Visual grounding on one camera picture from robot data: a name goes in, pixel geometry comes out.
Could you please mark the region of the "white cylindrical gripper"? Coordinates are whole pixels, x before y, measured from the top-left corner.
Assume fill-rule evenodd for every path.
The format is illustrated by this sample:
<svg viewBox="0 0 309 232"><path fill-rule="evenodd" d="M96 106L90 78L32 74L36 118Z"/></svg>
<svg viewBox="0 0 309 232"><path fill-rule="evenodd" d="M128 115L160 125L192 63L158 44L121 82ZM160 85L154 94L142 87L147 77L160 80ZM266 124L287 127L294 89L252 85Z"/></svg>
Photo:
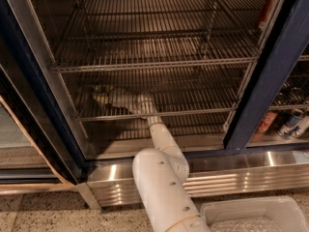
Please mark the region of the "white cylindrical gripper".
<svg viewBox="0 0 309 232"><path fill-rule="evenodd" d="M125 108L135 115L156 113L155 101L150 94L131 93L124 88L115 88L114 85L97 85L96 92L92 97L98 103L110 102L113 106Z"/></svg>

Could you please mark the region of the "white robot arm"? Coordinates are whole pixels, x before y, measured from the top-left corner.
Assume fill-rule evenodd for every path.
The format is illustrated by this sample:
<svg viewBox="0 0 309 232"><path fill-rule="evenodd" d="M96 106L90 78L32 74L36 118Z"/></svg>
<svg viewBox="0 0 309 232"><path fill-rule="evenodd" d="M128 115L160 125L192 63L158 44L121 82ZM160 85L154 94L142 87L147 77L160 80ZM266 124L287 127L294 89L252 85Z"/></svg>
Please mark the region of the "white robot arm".
<svg viewBox="0 0 309 232"><path fill-rule="evenodd" d="M97 84L92 98L100 105L125 108L147 121L154 146L135 156L132 173L154 232L211 232L183 187L189 165L158 115L153 96Z"/></svg>

